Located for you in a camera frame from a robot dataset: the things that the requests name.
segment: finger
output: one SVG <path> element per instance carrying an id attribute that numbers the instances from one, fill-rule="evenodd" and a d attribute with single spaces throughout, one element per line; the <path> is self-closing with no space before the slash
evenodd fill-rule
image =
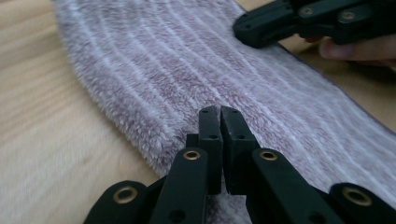
<path id="1" fill-rule="evenodd" d="M 350 61 L 383 61 L 396 59 L 396 35 L 386 35 L 353 44 L 336 45 L 323 41 L 319 53 L 324 58 Z"/>

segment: purple towel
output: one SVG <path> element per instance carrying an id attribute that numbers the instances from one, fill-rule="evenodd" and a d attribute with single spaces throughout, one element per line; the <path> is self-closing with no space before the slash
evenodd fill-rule
<path id="1" fill-rule="evenodd" d="M 313 186 L 366 187 L 396 207 L 396 136 L 280 47 L 233 37 L 233 0 L 55 0 L 69 58 L 92 99 L 165 175 L 198 110 L 240 110 L 262 147 Z M 212 197 L 209 223 L 249 223 L 244 198 Z"/>

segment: wooden surface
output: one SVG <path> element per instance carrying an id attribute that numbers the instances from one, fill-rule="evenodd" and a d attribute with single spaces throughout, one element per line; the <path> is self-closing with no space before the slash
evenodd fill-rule
<path id="1" fill-rule="evenodd" d="M 284 44 L 396 130 L 389 69 Z M 156 176 L 78 83 L 50 0 L 0 0 L 0 223 L 81 223 L 104 190 Z"/>

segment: human hand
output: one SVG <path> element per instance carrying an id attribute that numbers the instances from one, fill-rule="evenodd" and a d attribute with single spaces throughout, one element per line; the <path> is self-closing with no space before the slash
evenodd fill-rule
<path id="1" fill-rule="evenodd" d="M 320 37 L 308 38 L 308 42 Z M 375 66 L 396 66 L 396 35 L 385 35 L 352 44 L 336 45 L 331 39 L 320 43 L 319 54 L 323 58 L 355 61 Z"/>

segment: fleece fabric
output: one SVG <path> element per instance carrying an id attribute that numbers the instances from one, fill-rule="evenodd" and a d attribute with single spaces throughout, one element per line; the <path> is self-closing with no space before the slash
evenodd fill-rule
<path id="1" fill-rule="evenodd" d="M 395 134 L 284 49 L 241 44 L 234 0 L 54 3 L 79 80 L 159 175 L 198 111 L 227 105 L 309 184 L 358 184 L 396 207 Z M 211 197 L 208 222 L 249 223 L 244 197 Z"/>

